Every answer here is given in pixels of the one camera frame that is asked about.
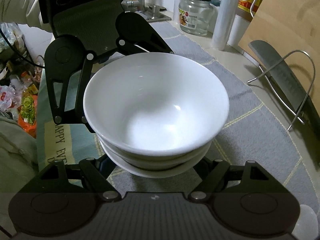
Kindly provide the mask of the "small white bowl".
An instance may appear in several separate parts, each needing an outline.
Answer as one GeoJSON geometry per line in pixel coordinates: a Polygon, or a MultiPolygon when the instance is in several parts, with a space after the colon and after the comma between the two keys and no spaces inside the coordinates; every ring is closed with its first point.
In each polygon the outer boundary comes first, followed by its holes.
{"type": "Polygon", "coordinates": [[[157,179],[157,178],[168,178],[168,177],[177,176],[177,175],[182,174],[183,172],[191,169],[192,167],[194,167],[203,157],[202,155],[200,155],[199,157],[195,157],[195,158],[187,161],[186,163],[178,165],[178,167],[170,168],[168,170],[160,170],[160,171],[151,170],[151,171],[149,171],[149,170],[137,168],[137,167],[129,164],[124,159],[117,156],[115,153],[112,153],[111,150],[109,150],[107,148],[107,146],[105,144],[103,144],[101,141],[99,141],[99,142],[100,142],[100,145],[101,145],[102,149],[104,150],[104,152],[116,165],[118,165],[119,167],[121,167],[122,169],[124,169],[125,171],[127,171],[131,174],[134,174],[134,175],[140,176],[140,177],[144,177],[144,178],[157,179]]]}

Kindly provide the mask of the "white floral bowl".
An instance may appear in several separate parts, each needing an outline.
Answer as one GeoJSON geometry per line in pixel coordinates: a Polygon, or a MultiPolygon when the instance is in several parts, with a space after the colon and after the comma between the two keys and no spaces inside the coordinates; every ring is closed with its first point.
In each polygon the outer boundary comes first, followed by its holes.
{"type": "Polygon", "coordinates": [[[126,152],[124,150],[120,150],[116,146],[112,145],[109,142],[106,142],[99,135],[97,136],[103,146],[106,146],[107,150],[111,151],[117,157],[124,159],[127,163],[141,169],[145,170],[165,170],[172,168],[177,165],[181,165],[190,160],[199,157],[202,153],[206,154],[209,150],[212,141],[209,141],[205,145],[197,148],[191,152],[183,153],[180,155],[171,155],[171,156],[148,156],[126,152]]]}

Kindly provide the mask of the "plain white bowl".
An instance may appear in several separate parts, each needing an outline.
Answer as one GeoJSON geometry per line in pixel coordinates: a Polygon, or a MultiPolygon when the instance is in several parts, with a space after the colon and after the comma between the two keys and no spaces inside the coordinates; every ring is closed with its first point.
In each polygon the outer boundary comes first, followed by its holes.
{"type": "Polygon", "coordinates": [[[171,156],[211,141],[229,114],[229,97],[208,68],[175,54],[141,53],[97,71],[84,92],[91,128],[117,148],[171,156]]]}

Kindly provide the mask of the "metal sink faucet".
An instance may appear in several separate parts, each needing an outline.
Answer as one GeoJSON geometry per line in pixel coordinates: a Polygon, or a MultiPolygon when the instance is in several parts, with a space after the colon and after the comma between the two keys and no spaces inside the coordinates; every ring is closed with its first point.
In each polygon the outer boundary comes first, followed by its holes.
{"type": "Polygon", "coordinates": [[[171,17],[162,13],[166,11],[165,7],[148,4],[145,0],[123,0],[121,5],[126,12],[135,12],[149,23],[171,20],[171,17]]]}

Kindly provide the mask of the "glass jar green lid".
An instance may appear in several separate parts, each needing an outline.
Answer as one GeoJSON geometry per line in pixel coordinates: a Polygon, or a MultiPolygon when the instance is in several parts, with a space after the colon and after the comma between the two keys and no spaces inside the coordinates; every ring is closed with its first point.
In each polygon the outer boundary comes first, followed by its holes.
{"type": "Polygon", "coordinates": [[[206,36],[214,15],[212,0],[181,0],[178,6],[179,26],[185,32],[206,36]]]}

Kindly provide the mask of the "white paper roll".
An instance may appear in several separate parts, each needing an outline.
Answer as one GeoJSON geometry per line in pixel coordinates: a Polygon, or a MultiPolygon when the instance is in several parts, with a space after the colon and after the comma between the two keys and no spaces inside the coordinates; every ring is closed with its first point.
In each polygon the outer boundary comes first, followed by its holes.
{"type": "Polygon", "coordinates": [[[212,46],[224,50],[231,33],[239,0],[221,0],[214,27],[212,46]]]}

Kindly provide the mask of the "bamboo cutting board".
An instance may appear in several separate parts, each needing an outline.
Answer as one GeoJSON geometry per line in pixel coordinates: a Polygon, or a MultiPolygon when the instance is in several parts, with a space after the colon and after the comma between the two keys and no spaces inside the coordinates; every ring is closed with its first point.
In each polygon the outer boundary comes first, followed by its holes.
{"type": "Polygon", "coordinates": [[[262,0],[253,20],[239,42],[251,57],[254,40],[269,43],[281,56],[292,50],[306,51],[313,59],[296,53],[286,59],[304,89],[319,109],[319,0],[262,0]]]}

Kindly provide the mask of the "black handled cleaver knife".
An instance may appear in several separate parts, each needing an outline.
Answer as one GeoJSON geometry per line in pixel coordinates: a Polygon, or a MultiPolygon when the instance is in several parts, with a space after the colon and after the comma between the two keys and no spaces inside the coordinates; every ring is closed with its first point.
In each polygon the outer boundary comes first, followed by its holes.
{"type": "Polygon", "coordinates": [[[264,77],[270,85],[272,79],[287,99],[286,103],[276,92],[273,86],[270,86],[280,102],[293,114],[293,120],[289,126],[292,128],[295,121],[301,124],[308,123],[312,128],[315,136],[319,138],[319,114],[314,106],[310,94],[316,77],[316,68],[313,59],[303,50],[293,50],[282,57],[269,43],[263,40],[254,40],[249,43],[249,48],[257,55],[265,70],[261,74],[247,83],[264,77]],[[295,53],[304,54],[310,60],[313,68],[312,79],[308,89],[304,89],[298,78],[285,60],[295,53]]]}

